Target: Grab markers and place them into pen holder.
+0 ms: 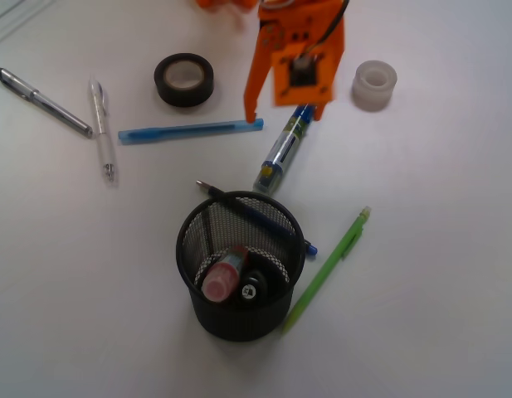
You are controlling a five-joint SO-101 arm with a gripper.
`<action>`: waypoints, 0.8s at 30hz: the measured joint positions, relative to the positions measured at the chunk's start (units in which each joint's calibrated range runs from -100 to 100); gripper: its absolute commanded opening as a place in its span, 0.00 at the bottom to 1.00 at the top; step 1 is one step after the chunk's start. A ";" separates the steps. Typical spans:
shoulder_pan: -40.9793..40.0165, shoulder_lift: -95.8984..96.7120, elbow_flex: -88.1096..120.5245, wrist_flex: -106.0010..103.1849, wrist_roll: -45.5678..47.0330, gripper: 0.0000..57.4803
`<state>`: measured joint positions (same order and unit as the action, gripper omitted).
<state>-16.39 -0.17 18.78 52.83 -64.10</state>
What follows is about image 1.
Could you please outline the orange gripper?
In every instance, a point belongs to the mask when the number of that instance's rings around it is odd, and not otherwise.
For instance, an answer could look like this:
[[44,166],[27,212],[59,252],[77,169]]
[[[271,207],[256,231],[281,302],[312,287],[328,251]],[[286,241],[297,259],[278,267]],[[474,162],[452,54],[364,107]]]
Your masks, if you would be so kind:
[[311,104],[320,121],[334,99],[334,78],[344,53],[344,1],[261,1],[261,23],[244,92],[253,123],[261,89],[273,74],[277,106]]

